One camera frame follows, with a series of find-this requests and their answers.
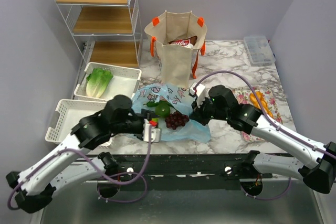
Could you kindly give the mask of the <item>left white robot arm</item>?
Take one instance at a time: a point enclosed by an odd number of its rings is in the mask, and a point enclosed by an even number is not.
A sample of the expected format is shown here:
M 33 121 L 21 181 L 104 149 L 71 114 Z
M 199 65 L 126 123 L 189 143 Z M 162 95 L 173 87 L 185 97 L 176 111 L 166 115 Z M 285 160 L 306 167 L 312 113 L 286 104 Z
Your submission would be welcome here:
M 66 138 L 35 165 L 6 175 L 12 188 L 8 208 L 31 214 L 46 207 L 53 196 L 75 183 L 102 177 L 114 185 L 126 186 L 143 178 L 150 154 L 146 155 L 139 172 L 120 170 L 110 153 L 101 153 L 94 159 L 87 157 L 117 134 L 140 136 L 149 145 L 161 139 L 161 129 L 151 114 L 135 113 L 129 97 L 116 95 L 102 110 L 80 119 Z

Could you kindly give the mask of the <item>green chili pepper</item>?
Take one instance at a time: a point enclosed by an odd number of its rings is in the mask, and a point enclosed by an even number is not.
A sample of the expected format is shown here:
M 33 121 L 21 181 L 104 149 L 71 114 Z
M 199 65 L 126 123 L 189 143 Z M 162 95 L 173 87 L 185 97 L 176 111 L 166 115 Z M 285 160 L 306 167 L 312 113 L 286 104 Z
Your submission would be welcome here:
M 147 106 L 148 108 L 153 108 L 157 106 L 162 106 L 162 107 L 170 107 L 172 108 L 173 106 L 167 102 L 167 101 L 159 101 L 159 102 L 154 102 L 154 101 L 149 101 L 147 103 L 144 103 L 143 105 Z

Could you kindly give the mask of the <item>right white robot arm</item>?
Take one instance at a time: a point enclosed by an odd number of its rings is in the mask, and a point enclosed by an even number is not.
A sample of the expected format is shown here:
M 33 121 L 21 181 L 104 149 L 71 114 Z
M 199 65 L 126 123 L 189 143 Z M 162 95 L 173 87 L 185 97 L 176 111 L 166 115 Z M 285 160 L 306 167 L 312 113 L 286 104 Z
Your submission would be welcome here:
M 194 97 L 190 119 L 202 125 L 210 120 L 225 121 L 233 129 L 262 138 L 289 154 L 272 156 L 259 151 L 249 152 L 241 165 L 249 178 L 257 174 L 278 174 L 304 182 L 310 189 L 328 194 L 335 182 L 335 143 L 323 144 L 288 129 L 251 104 L 238 103 L 229 88 L 223 85 L 205 90 L 194 83 L 189 89 Z

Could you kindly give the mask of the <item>beige canvas tote bag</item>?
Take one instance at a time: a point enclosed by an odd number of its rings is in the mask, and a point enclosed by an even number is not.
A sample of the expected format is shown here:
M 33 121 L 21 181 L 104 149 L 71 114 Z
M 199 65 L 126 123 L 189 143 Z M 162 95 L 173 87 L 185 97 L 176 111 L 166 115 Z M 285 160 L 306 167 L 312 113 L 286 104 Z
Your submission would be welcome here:
M 160 64 L 161 81 L 186 88 L 190 78 L 196 79 L 198 57 L 205 55 L 207 26 L 204 19 L 191 11 L 172 13 L 165 11 L 145 27 L 152 57 Z M 170 41 L 197 36 L 193 49 L 169 45 Z

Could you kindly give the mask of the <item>green lime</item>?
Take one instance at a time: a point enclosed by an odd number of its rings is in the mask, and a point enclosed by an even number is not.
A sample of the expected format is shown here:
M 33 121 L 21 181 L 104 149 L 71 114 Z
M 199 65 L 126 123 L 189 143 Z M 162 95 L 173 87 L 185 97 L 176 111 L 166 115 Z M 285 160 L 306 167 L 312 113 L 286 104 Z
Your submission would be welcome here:
M 159 103 L 155 107 L 155 114 L 161 118 L 166 118 L 171 113 L 170 106 L 167 103 Z

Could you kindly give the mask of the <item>blue plastic grocery bag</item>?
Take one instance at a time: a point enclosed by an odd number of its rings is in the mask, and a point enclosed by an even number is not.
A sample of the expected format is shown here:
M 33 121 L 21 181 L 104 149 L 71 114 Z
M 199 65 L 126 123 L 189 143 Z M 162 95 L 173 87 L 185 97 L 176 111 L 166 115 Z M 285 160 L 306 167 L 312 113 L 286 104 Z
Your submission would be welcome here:
M 190 118 L 193 101 L 187 89 L 172 84 L 151 84 L 135 93 L 132 109 L 136 113 L 144 110 L 154 112 L 161 129 L 161 141 L 206 143 L 211 139 L 209 127 Z

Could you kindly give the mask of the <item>green lettuce leaf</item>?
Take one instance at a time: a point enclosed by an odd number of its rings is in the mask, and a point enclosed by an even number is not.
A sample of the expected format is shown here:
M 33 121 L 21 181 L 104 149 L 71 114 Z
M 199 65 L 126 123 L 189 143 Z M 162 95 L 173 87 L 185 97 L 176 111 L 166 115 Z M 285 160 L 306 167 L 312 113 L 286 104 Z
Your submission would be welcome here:
M 113 78 L 110 70 L 94 68 L 87 76 L 86 95 L 92 98 L 100 98 Z

